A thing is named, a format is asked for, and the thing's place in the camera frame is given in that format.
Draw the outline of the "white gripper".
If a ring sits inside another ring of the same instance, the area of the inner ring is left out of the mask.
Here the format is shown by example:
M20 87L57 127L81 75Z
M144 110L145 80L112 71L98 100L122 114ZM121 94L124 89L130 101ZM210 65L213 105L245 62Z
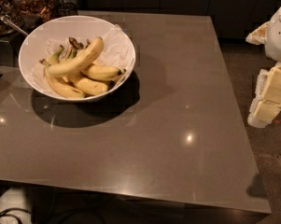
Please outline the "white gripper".
M265 44L266 56L278 61L270 70L260 70L255 98L247 118L250 126L265 128L281 112L281 7L269 22L249 33L246 42L253 45Z

